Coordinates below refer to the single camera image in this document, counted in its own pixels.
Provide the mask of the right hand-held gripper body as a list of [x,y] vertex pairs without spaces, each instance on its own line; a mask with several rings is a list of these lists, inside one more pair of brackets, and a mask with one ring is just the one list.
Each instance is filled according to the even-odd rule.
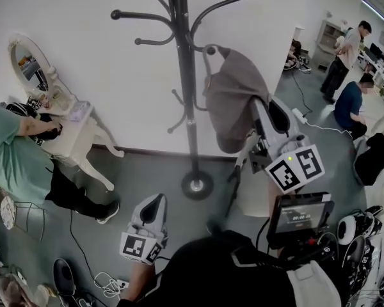
[[311,145],[304,134],[267,149],[256,145],[249,152],[249,161],[254,174],[265,171],[282,193],[299,189],[325,174],[316,145]]

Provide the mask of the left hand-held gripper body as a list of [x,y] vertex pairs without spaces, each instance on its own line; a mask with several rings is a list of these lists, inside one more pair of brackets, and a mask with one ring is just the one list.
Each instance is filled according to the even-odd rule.
[[152,265],[166,247],[168,231],[166,226],[160,232],[135,223],[129,223],[126,232],[122,232],[120,254],[127,259],[145,265]]

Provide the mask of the grey cap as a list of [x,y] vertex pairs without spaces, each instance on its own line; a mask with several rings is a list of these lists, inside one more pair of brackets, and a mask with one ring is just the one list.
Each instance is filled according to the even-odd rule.
[[[216,49],[223,57],[220,70],[213,73],[208,52]],[[259,98],[267,105],[271,101],[266,82],[245,55],[233,49],[210,44],[202,49],[205,69],[205,101],[216,140],[226,154],[240,152],[252,128],[250,101]]]

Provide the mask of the black coat stand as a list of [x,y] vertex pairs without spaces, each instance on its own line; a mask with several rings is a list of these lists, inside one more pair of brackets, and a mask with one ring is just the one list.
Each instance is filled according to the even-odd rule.
[[214,188],[214,182],[210,174],[202,171],[199,166],[198,154],[198,135],[195,119],[195,111],[205,111],[198,106],[196,101],[196,72],[195,72],[195,52],[202,52],[203,48],[194,43],[194,35],[201,24],[203,18],[218,8],[236,3],[242,0],[224,0],[206,8],[195,19],[192,25],[189,24],[188,0],[158,0],[169,17],[163,17],[153,13],[124,12],[113,10],[110,17],[113,20],[119,19],[141,19],[162,22],[170,28],[171,35],[166,40],[144,40],[135,39],[136,45],[155,45],[161,46],[175,40],[179,61],[180,81],[182,95],[173,90],[175,98],[183,106],[181,119],[168,129],[172,133],[182,124],[186,125],[189,145],[189,160],[191,171],[186,173],[181,182],[183,194],[190,200],[200,201],[208,198]]

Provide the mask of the person's left forearm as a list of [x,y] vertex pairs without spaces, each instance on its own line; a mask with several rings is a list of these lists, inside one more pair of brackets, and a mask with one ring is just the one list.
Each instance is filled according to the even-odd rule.
[[129,280],[129,286],[121,294],[121,299],[135,301],[147,284],[156,275],[155,265],[147,265],[134,262]]

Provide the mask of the white power strip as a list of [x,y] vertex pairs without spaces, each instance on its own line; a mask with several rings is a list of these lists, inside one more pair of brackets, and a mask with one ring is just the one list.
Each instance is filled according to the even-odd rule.
[[307,119],[305,118],[305,116],[302,114],[302,112],[297,109],[297,108],[294,108],[292,109],[292,113],[295,117],[297,117],[297,119],[302,123],[302,124],[306,124],[307,123]]

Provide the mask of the black chest monitor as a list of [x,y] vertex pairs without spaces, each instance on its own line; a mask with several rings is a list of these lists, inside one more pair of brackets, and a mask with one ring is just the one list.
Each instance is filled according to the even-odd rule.
[[334,206],[328,192],[278,196],[267,234],[270,248],[308,240],[326,225]]

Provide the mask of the black white devices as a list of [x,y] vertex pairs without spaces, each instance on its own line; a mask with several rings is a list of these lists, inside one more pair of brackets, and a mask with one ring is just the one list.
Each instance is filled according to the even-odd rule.
[[297,69],[300,72],[303,72],[305,74],[311,73],[312,69],[308,66],[310,63],[310,60],[307,58],[303,57],[298,57],[298,58],[289,58],[285,65],[283,70],[288,71],[288,70],[294,70]]

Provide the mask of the person's torso in black shirt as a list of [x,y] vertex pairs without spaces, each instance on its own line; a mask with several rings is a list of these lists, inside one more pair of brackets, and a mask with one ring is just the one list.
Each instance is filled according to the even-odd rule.
[[135,301],[116,307],[346,307],[349,296],[331,258],[295,267],[227,230],[183,245]]

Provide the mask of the white cabinet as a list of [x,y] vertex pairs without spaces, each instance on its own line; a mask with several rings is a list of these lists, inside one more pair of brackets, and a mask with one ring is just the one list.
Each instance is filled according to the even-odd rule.
[[335,24],[323,20],[316,39],[316,48],[312,57],[318,70],[326,72],[335,59],[335,44],[343,33]]

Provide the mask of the office desks with monitors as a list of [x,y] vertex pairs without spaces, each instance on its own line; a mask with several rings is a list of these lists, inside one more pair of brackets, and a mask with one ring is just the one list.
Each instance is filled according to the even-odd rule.
[[384,99],[384,53],[374,43],[370,47],[364,47],[357,58],[357,65],[372,76],[379,94]]

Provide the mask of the white vanity table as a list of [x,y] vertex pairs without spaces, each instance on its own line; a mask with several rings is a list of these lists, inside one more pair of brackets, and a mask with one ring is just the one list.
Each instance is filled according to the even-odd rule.
[[41,113],[50,114],[51,118],[62,125],[61,134],[49,141],[44,141],[41,148],[46,154],[67,166],[79,168],[87,175],[100,181],[108,191],[113,191],[115,186],[102,173],[95,169],[87,158],[96,140],[101,140],[111,154],[116,157],[124,157],[124,152],[117,150],[109,134],[98,126],[97,121],[91,117],[93,106],[90,106],[79,121],[71,121],[68,114],[73,109],[77,98],[75,95],[62,93],[61,96],[67,99],[68,109],[60,108],[59,100],[51,100],[51,108],[41,108]]

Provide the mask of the pile of black white grippers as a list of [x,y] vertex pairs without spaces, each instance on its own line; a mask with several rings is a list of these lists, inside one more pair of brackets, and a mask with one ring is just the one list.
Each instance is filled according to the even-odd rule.
[[379,267],[381,249],[376,248],[371,239],[380,234],[383,223],[378,215],[383,211],[381,205],[373,205],[366,210],[356,209],[343,217],[337,225],[339,260],[350,286],[349,300],[354,300],[364,292],[364,286],[371,271]]

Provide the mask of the white patterned round disc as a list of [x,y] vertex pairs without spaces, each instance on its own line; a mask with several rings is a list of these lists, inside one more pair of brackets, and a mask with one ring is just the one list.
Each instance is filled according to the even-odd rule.
[[16,206],[14,201],[5,196],[0,204],[0,213],[6,229],[11,230],[15,226]]

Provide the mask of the white oval mirror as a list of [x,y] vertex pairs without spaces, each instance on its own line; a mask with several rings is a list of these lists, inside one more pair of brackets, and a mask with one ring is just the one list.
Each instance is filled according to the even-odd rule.
[[39,47],[28,37],[14,33],[9,40],[8,55],[15,76],[28,95],[46,94],[54,91],[49,71],[54,70]]

